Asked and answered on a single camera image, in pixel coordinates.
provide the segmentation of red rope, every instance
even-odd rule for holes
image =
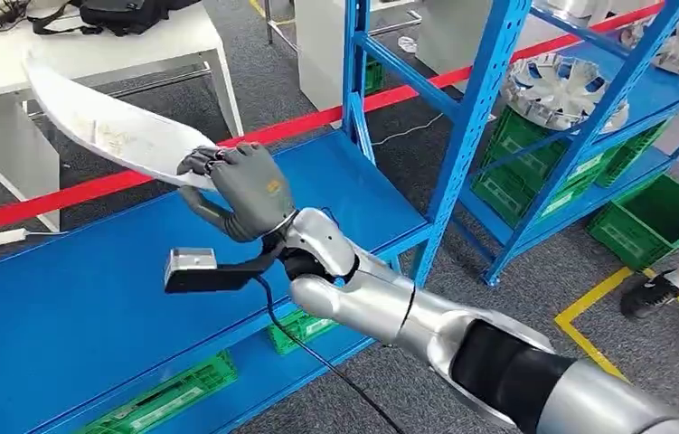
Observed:
[[[651,5],[628,14],[615,16],[600,24],[592,26],[592,30],[601,33],[615,30],[623,25],[657,14],[658,11],[661,10],[662,5],[663,4]],[[522,50],[515,52],[512,56],[512,61],[527,59],[545,52],[559,50],[560,48],[574,44],[578,40],[579,39],[576,36],[566,34],[546,42],[537,43],[531,47],[523,48]],[[471,71],[472,67],[470,66],[438,75],[437,77],[429,79],[429,81],[439,88],[444,88],[451,84],[467,80]],[[417,92],[410,86],[400,86],[395,89],[385,90],[367,97],[363,102],[363,110],[366,112],[373,111],[414,98],[417,95]],[[304,134],[324,125],[328,125],[331,122],[340,120],[341,118],[341,106],[329,108],[324,111],[311,113],[269,127],[264,127],[257,131],[252,131],[243,137],[230,138],[218,145],[235,146],[242,141],[259,142],[266,145],[284,138]],[[35,197],[24,202],[3,205],[0,206],[0,227],[30,219],[38,214],[59,210],[107,194],[119,192],[130,187],[135,187],[150,180],[151,178],[149,176],[126,170],[114,175],[92,179],[73,187],[60,190],[59,192]]]

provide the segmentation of white table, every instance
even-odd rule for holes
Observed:
[[[371,13],[416,0],[371,1]],[[344,0],[296,0],[299,88],[318,110],[342,104]]]
[[[80,19],[69,16],[53,25],[74,27]],[[121,38],[107,31],[39,36],[25,22],[0,33],[0,182],[21,201],[60,188],[59,156],[23,110],[23,102],[33,99],[22,67],[28,50],[58,72],[90,86],[206,64],[230,132],[236,137],[243,134],[222,39],[202,3],[173,11],[168,21],[141,35]],[[59,212],[38,217],[50,230],[59,230]]]

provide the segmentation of white cord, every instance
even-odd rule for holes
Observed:
[[[412,133],[412,132],[416,131],[417,129],[429,128],[432,124],[435,123],[436,120],[440,119],[442,116],[443,116],[443,113],[440,113],[440,114],[437,115],[436,117],[432,118],[432,120],[431,120],[430,122],[428,122],[428,123],[426,123],[426,124],[424,124],[424,125],[419,125],[418,127],[413,127],[412,129],[410,129],[410,130],[408,130],[408,131],[403,131],[402,133],[393,134],[392,136],[389,136],[389,137],[385,138],[385,139],[382,140],[381,142],[371,143],[371,145],[372,145],[372,146],[384,145],[385,143],[387,143],[387,141],[392,140],[392,139],[394,139],[395,137],[405,136],[405,135],[407,135],[407,134],[409,134],[409,133]]]

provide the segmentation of green plastic crate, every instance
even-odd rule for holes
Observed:
[[[509,156],[544,139],[551,133],[554,133],[554,131],[535,125],[507,107],[502,112],[499,124],[491,136],[487,153],[494,159]],[[548,146],[518,156],[505,166],[523,178],[524,183],[538,193],[565,153],[566,148],[566,143],[558,140]],[[581,162],[571,171],[562,188],[576,184],[580,179],[592,174],[599,174],[606,168],[616,152],[617,149],[609,149],[585,162]]]
[[[77,434],[136,434],[235,382],[238,374],[228,351],[162,382],[129,403],[88,424]]]
[[[590,174],[577,182],[561,188],[552,196],[549,205],[542,211],[539,220],[559,211],[566,204],[584,193],[597,174]],[[472,184],[472,191],[499,214],[511,227],[523,218],[537,191],[524,179],[504,166],[480,175]]]
[[[679,183],[668,175],[609,203],[589,223],[589,234],[633,270],[679,248]]]
[[[608,166],[600,173],[595,184],[608,188],[616,182],[632,163],[637,160],[664,133],[669,125],[665,120],[642,133],[630,138],[623,145],[616,147],[616,154],[610,159]]]
[[[384,86],[384,68],[381,63],[370,56],[366,58],[368,60],[365,63],[365,94],[371,95],[382,90]]]
[[[301,310],[284,316],[280,319],[280,323],[302,342],[309,342],[336,326],[336,323],[330,319],[316,318]],[[268,326],[268,335],[278,354],[288,354],[299,346],[274,324]]]

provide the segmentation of black shoe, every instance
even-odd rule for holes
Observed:
[[[668,272],[627,291],[621,297],[621,313],[627,317],[645,318],[678,298],[679,288],[664,277]]]

